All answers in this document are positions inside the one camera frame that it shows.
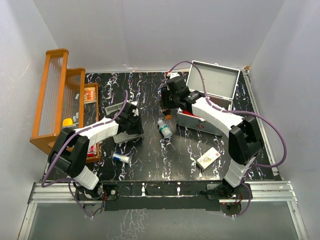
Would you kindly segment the red first aid pouch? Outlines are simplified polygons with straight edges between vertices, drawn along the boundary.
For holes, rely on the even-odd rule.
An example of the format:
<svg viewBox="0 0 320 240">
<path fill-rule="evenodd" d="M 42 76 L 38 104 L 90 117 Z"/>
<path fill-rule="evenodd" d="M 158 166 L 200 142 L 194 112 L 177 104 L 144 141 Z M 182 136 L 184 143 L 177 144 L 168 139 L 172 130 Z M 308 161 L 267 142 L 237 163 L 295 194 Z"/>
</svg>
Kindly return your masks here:
<svg viewBox="0 0 320 240">
<path fill-rule="evenodd" d="M 182 113 L 185 114 L 185 115 L 188 115 L 188 116 L 194 116 L 194 117 L 196 116 L 196 115 L 192 114 L 191 112 L 189 112 L 187 110 L 183 110 Z"/>
</svg>

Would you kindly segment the brown orange cap bottle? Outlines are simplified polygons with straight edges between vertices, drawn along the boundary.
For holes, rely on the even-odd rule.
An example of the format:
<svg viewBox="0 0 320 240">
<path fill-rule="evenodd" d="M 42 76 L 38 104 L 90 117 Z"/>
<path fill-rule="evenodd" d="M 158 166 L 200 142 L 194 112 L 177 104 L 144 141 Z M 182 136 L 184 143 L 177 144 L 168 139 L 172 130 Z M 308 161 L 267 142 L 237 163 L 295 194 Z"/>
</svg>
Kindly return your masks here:
<svg viewBox="0 0 320 240">
<path fill-rule="evenodd" d="M 166 120 L 172 119 L 172 111 L 170 109 L 163 109 L 162 114 L 164 115 Z"/>
</svg>

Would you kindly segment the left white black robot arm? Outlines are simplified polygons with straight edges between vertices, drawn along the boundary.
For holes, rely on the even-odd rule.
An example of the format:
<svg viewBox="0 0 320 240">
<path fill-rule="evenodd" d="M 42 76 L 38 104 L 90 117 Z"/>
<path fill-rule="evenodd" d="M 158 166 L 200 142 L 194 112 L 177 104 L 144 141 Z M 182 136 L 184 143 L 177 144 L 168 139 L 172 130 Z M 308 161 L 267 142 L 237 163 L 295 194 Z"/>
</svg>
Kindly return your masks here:
<svg viewBox="0 0 320 240">
<path fill-rule="evenodd" d="M 78 183 L 78 191 L 93 200 L 103 195 L 99 177 L 87 166 L 92 146 L 113 138 L 116 144 L 139 138 L 143 133 L 142 118 L 136 101 L 114 104 L 106 108 L 108 116 L 89 126 L 63 128 L 48 155 L 48 163 Z"/>
</svg>

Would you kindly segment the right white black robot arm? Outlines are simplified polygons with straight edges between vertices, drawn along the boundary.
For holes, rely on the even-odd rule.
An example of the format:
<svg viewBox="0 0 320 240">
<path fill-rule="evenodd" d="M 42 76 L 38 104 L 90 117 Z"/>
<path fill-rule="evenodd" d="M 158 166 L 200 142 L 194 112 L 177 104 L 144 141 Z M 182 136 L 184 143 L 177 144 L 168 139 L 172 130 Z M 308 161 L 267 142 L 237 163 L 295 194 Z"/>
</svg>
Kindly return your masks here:
<svg viewBox="0 0 320 240">
<path fill-rule="evenodd" d="M 241 192 L 241 185 L 257 155 L 264 148 L 264 142 L 257 119 L 247 118 L 221 109 L 203 93 L 190 91 L 183 77 L 169 73 L 160 90 L 160 105 L 165 116 L 172 109 L 181 109 L 192 116 L 204 119 L 228 138 L 230 164 L 222 182 L 207 193 L 233 199 Z"/>
</svg>

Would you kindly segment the grey plastic medicine case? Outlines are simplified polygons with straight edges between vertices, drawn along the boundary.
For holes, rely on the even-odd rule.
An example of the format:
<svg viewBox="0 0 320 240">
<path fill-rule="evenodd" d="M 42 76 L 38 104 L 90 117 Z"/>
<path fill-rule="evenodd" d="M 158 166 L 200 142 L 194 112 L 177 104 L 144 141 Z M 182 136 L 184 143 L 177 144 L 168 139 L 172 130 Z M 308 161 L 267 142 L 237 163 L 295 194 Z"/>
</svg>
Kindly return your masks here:
<svg viewBox="0 0 320 240">
<path fill-rule="evenodd" d="M 210 103 L 218 110 L 203 99 L 192 111 L 195 116 L 183 114 L 183 110 L 178 109 L 177 124 L 213 135 L 228 136 L 231 126 L 240 124 L 242 117 L 221 110 L 231 110 L 240 73 L 236 68 L 193 60 L 186 85 L 190 91 L 203 93 L 203 78 Z"/>
</svg>

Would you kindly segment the white cardboard medicine box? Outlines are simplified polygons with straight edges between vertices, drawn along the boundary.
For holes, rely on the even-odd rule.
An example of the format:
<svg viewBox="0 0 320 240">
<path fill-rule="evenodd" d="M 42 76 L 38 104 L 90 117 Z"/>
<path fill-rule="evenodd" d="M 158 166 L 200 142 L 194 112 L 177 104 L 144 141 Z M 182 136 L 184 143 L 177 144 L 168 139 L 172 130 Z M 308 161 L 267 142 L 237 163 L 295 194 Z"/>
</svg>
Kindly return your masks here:
<svg viewBox="0 0 320 240">
<path fill-rule="evenodd" d="M 200 158 L 196 160 L 196 164 L 202 169 L 207 169 L 215 160 L 217 160 L 221 154 L 214 148 L 211 147 L 206 151 Z"/>
</svg>

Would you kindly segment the grey divided plastic tray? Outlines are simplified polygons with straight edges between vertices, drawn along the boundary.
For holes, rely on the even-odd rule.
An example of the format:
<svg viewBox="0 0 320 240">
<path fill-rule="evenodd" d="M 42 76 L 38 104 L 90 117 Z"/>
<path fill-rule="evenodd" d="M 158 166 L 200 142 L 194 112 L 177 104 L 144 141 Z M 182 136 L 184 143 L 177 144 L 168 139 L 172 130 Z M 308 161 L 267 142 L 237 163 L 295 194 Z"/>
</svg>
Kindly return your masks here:
<svg viewBox="0 0 320 240">
<path fill-rule="evenodd" d="M 139 114 L 137 102 L 127 102 L 123 111 L 115 119 L 118 124 L 117 134 L 113 136 L 116 144 L 121 144 L 141 137 L 144 134 L 142 118 Z"/>
</svg>

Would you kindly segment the white teal label bottle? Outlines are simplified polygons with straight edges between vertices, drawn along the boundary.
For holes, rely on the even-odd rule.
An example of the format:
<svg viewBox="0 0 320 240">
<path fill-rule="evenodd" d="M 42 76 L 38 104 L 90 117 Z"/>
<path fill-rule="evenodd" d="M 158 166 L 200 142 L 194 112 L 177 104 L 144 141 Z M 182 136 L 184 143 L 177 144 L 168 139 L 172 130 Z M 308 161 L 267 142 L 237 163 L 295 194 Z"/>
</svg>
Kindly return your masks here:
<svg viewBox="0 0 320 240">
<path fill-rule="evenodd" d="M 159 119 L 157 121 L 157 124 L 158 124 L 159 131 L 161 132 L 161 134 L 165 139 L 168 139 L 173 135 L 172 131 L 163 120 Z"/>
</svg>

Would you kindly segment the white blue bandage roll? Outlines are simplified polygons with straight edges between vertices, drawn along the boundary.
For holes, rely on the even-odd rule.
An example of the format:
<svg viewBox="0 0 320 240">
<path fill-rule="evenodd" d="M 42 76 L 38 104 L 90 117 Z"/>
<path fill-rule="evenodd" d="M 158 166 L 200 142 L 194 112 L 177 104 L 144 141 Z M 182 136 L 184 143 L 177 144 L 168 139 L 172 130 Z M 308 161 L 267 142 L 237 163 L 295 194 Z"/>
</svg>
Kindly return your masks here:
<svg viewBox="0 0 320 240">
<path fill-rule="evenodd" d="M 125 163 L 125 164 L 130 164 L 132 157 L 114 152 L 112 154 L 112 159 L 116 160 L 116 161 L 120 161 L 120 162 Z"/>
</svg>

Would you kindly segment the red white box on shelf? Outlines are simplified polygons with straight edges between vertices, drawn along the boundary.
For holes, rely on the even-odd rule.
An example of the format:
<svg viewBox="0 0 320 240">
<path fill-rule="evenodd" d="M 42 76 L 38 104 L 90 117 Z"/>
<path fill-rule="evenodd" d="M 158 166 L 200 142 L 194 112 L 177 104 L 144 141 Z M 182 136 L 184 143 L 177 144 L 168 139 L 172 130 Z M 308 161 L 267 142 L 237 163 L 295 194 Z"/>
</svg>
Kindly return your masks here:
<svg viewBox="0 0 320 240">
<path fill-rule="evenodd" d="M 92 145 L 87 152 L 87 157 L 91 158 L 91 157 L 96 157 L 98 155 L 98 144 L 94 144 Z"/>
</svg>

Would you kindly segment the red patterned box on shelf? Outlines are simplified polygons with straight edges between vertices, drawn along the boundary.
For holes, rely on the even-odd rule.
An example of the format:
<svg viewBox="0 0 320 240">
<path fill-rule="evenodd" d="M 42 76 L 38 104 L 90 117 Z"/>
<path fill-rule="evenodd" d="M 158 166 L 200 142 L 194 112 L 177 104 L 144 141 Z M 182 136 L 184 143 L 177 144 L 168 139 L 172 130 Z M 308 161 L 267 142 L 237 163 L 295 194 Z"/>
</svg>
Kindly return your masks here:
<svg viewBox="0 0 320 240">
<path fill-rule="evenodd" d="M 94 103 L 97 100 L 96 87 L 85 87 L 84 88 L 84 104 Z"/>
</svg>

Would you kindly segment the yellow cap bottle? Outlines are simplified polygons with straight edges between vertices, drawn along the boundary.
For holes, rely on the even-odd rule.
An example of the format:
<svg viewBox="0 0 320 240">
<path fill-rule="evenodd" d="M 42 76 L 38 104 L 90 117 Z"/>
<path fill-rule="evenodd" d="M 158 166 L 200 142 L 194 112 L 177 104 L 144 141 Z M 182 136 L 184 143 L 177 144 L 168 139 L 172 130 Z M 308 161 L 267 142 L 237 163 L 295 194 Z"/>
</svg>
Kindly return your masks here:
<svg viewBox="0 0 320 240">
<path fill-rule="evenodd" d="M 62 121 L 62 127 L 63 128 L 68 128 L 68 127 L 72 127 L 74 125 L 73 119 L 72 118 L 65 118 Z"/>
</svg>

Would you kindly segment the orange wooden tiered shelf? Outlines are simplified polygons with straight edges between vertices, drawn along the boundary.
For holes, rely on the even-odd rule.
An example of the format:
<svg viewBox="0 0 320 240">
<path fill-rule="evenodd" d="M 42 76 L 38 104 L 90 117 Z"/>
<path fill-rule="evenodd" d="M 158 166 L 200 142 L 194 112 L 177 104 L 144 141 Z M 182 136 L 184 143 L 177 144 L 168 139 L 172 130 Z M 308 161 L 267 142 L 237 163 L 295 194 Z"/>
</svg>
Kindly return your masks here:
<svg viewBox="0 0 320 240">
<path fill-rule="evenodd" d="M 85 83 L 86 70 L 68 68 L 69 51 L 65 48 L 48 50 L 39 89 L 30 142 L 45 154 L 51 152 L 63 128 L 71 119 L 74 128 L 85 127 L 85 94 L 93 92 L 98 104 L 97 83 Z"/>
</svg>

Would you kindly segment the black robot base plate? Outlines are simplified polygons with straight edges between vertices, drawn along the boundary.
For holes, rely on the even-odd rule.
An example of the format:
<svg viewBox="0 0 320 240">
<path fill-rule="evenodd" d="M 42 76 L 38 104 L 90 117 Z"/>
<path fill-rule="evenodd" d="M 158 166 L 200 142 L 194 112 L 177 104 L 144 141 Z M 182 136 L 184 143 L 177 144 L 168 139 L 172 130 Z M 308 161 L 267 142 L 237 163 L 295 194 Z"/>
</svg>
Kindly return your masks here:
<svg viewBox="0 0 320 240">
<path fill-rule="evenodd" d="M 104 181 L 105 211 L 204 209 L 219 211 L 221 205 L 251 200 L 248 183 L 232 188 L 221 180 Z"/>
</svg>

